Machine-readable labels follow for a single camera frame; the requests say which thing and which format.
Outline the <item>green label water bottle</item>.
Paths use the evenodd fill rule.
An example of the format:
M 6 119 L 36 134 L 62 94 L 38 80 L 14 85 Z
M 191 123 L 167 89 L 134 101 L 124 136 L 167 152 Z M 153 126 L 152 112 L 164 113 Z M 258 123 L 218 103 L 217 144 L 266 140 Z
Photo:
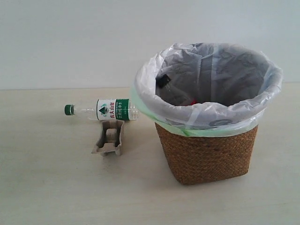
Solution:
M 87 104 L 68 104 L 64 107 L 66 116 L 77 116 L 89 120 L 137 120 L 139 110 L 128 98 L 97 99 Z

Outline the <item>red label clear bottle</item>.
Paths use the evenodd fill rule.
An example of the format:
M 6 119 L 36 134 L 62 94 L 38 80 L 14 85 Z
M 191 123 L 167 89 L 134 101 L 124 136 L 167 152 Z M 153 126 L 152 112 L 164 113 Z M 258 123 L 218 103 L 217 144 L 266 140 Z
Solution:
M 173 106 L 189 106 L 196 104 L 196 100 L 186 92 L 175 87 L 171 78 L 164 74 L 156 78 L 156 95 Z

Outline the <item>grey cardboard pulp tray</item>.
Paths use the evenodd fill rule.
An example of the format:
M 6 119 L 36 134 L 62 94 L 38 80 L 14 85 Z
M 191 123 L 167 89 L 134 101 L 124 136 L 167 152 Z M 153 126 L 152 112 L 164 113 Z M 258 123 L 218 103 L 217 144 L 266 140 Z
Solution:
M 114 152 L 117 156 L 122 154 L 122 141 L 124 138 L 124 124 L 122 120 L 104 120 L 101 122 L 100 137 L 95 144 L 92 154 L 103 157 Z

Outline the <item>woven wicker waste basket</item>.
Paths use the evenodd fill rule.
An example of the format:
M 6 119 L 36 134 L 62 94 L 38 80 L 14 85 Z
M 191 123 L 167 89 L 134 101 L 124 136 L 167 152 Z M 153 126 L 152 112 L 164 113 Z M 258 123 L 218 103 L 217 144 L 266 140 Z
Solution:
M 155 126 L 168 166 L 183 185 L 235 178 L 249 170 L 257 127 L 229 137 L 184 137 Z

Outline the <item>white and green bin liner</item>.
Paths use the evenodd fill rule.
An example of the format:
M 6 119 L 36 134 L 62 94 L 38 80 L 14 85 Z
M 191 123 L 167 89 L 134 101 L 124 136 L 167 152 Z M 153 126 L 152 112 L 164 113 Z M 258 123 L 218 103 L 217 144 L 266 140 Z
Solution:
M 173 106 L 156 95 L 156 78 L 196 100 Z M 261 52 L 228 43 L 173 44 L 139 69 L 131 99 L 141 113 L 185 137 L 226 137 L 256 127 L 281 91 L 283 71 Z

